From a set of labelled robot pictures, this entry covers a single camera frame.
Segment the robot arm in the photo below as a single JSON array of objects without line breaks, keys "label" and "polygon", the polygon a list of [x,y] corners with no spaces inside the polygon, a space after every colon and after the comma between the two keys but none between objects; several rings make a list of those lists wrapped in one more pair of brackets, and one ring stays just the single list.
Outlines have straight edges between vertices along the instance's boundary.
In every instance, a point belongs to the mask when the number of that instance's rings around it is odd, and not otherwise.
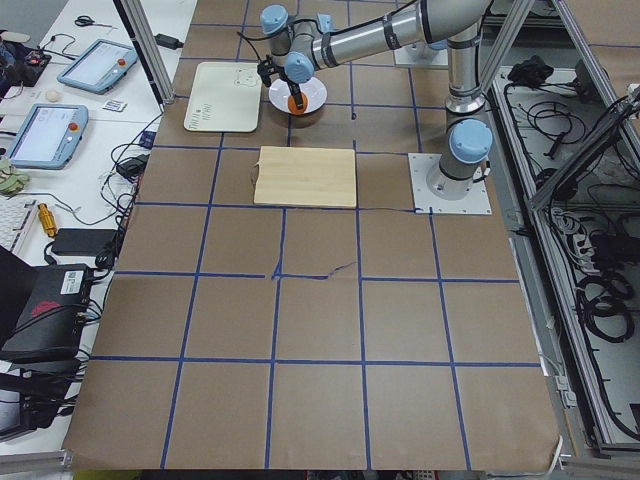
[{"label": "robot arm", "polygon": [[484,106],[479,79],[479,44],[487,1],[411,1],[364,23],[335,30],[329,16],[292,15],[282,5],[261,13],[275,73],[289,89],[288,110],[307,111],[301,85],[319,70],[395,51],[417,42],[447,43],[449,95],[446,110],[468,116]]},{"label": "robot arm", "polygon": [[341,30],[332,17],[293,15],[279,4],[260,16],[269,52],[259,58],[257,72],[265,85],[273,76],[296,84],[314,73],[353,60],[400,49],[415,42],[432,44],[454,34],[451,18],[439,19],[425,1],[409,4],[364,23]]}]

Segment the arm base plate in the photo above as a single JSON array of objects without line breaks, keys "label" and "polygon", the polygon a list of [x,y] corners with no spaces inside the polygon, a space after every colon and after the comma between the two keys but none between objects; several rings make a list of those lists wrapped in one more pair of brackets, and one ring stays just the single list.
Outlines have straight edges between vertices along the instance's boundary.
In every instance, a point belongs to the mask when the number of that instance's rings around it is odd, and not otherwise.
[{"label": "arm base plate", "polygon": [[447,69],[447,41],[416,42],[394,51],[395,65],[404,68]]},{"label": "arm base plate", "polygon": [[420,214],[491,215],[492,208],[478,167],[470,179],[452,180],[440,170],[440,154],[409,153],[414,210]]}]

